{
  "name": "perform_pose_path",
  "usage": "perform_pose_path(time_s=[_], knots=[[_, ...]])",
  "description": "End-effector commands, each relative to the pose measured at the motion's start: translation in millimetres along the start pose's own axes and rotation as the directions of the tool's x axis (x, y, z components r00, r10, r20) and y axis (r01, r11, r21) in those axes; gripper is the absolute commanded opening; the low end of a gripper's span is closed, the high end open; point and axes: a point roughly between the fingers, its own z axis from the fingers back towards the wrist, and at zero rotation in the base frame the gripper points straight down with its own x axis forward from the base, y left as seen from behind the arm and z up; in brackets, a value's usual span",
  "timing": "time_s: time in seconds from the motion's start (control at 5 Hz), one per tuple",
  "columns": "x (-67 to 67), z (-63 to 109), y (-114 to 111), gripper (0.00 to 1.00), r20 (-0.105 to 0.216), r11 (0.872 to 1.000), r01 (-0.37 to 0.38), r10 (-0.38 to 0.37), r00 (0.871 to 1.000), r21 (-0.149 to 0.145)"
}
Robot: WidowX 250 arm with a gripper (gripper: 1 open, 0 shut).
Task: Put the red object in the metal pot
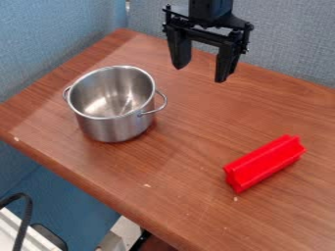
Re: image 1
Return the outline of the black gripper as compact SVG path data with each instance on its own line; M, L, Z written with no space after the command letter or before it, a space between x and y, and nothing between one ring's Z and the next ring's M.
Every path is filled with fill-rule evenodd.
M235 0L188 0L187 13L181 14L171 4L163 8L167 14L167 22L171 19L183 19L191 26L201 28L229 28L241 32L241 52L248 51L247 45L249 33L253 30L251 22L240 19L233 14ZM191 61L191 39L183 29L167 27L167 45L173 67L180 70ZM224 43L216 56L215 82L224 82L235 72L239 60L239 46L235 43Z

